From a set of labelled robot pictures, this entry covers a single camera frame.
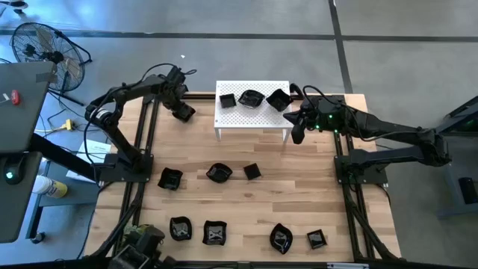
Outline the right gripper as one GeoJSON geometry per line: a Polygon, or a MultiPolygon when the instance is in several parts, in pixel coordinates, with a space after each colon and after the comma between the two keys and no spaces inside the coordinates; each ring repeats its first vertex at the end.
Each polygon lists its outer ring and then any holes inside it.
{"type": "Polygon", "coordinates": [[[307,119],[306,113],[292,111],[284,113],[283,117],[290,123],[295,123],[291,130],[294,144],[301,144],[305,138],[305,128],[316,129],[319,132],[340,132],[344,128],[344,99],[341,97],[311,97],[313,107],[310,107],[307,119]]]}

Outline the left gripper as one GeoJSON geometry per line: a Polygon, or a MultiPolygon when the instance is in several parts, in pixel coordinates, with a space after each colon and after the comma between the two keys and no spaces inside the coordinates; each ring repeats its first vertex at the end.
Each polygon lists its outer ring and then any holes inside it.
{"type": "Polygon", "coordinates": [[[173,110],[173,116],[187,122],[192,117],[196,110],[188,104],[182,102],[181,98],[188,92],[186,84],[180,84],[179,86],[165,87],[161,91],[161,101],[166,109],[173,110]]]}

